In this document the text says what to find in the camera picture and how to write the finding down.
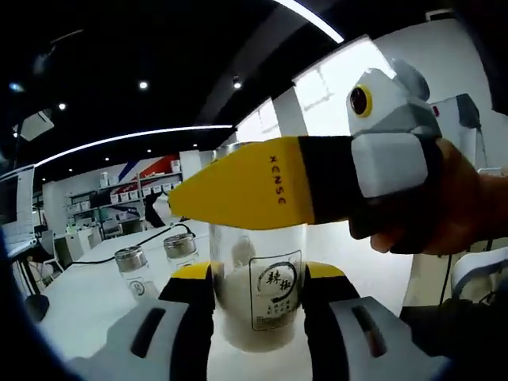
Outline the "person's right hand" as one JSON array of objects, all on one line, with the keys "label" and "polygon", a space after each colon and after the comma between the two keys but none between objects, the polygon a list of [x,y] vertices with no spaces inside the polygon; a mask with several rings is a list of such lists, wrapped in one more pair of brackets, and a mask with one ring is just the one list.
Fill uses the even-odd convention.
[{"label": "person's right hand", "polygon": [[480,174],[450,141],[437,145],[443,156],[430,218],[415,231],[401,222],[371,237],[377,252],[450,255],[483,239],[484,186]]}]

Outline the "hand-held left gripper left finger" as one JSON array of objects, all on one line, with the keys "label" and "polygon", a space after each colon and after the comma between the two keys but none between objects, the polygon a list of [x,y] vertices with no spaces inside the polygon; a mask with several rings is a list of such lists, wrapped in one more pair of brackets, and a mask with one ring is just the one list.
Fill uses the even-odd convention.
[{"label": "hand-held left gripper left finger", "polygon": [[71,370],[83,380],[205,380],[214,308],[211,264],[182,267],[158,299],[110,326],[93,356],[72,359]]}]

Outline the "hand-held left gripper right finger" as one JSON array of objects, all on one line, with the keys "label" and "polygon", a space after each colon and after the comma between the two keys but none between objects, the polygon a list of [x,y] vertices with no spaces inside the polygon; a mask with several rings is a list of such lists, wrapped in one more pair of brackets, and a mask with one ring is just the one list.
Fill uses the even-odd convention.
[{"label": "hand-held left gripper right finger", "polygon": [[331,264],[306,263],[302,308],[314,380],[442,380],[448,370],[448,358],[425,353],[405,322]]}]

